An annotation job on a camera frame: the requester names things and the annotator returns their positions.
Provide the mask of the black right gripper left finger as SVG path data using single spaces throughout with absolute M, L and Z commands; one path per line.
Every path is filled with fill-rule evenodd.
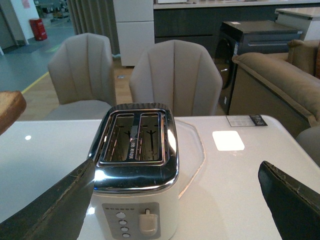
M 0 224 L 2 240 L 76 240 L 94 189 L 89 158 Z

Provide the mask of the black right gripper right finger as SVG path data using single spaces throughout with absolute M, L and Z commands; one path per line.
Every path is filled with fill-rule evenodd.
M 263 161 L 258 180 L 264 200 L 283 240 L 320 238 L 320 194 Z

